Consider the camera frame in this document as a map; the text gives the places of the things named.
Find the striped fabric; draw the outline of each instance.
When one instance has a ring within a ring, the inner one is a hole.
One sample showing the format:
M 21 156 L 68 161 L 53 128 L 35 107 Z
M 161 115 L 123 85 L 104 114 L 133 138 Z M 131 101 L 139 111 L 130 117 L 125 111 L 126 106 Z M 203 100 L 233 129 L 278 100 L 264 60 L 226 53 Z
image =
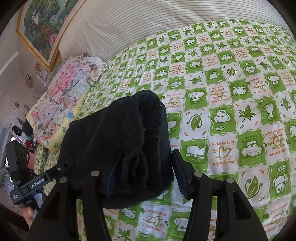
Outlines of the striped fabric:
M 219 19 L 248 19 L 288 28 L 266 0 L 87 0 L 68 26 L 60 53 L 87 52 L 106 61 L 148 35 Z

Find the red object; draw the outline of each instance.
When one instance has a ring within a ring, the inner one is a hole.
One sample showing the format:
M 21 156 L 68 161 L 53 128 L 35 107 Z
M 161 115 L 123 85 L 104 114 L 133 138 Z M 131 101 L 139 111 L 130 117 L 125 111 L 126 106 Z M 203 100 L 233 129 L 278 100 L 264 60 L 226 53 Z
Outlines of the red object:
M 28 140 L 26 140 L 25 145 L 26 145 L 27 147 L 30 147 L 31 143 L 30 143 Z

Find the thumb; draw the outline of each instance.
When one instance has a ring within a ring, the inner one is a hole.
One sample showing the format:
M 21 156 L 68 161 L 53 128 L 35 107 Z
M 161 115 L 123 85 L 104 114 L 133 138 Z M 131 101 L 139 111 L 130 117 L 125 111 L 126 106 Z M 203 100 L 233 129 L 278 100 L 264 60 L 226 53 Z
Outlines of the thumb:
M 32 223 L 33 223 L 33 219 L 32 219 L 33 215 L 34 215 L 34 210 L 31 207 L 24 207 L 22 209 L 22 216 L 26 220 L 29 228 L 32 226 Z

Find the black cloth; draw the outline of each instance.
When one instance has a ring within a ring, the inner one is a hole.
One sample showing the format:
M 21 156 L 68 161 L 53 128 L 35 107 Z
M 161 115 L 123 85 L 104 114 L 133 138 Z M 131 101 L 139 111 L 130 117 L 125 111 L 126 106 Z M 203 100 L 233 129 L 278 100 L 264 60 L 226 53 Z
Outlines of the black cloth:
M 174 179 L 165 106 L 151 91 L 123 97 L 107 108 L 74 121 L 65 134 L 58 162 L 72 157 L 64 175 L 83 178 L 93 170 L 115 171 L 115 192 L 104 208 L 120 209 L 159 196 Z

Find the floral pillow cover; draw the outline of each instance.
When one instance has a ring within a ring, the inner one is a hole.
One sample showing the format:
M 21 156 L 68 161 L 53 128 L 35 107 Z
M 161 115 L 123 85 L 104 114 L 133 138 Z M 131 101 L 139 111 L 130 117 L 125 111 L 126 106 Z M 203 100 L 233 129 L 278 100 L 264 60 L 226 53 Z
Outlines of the floral pillow cover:
M 70 122 L 105 66 L 99 57 L 69 58 L 27 114 L 34 134 L 51 152 L 58 151 Z

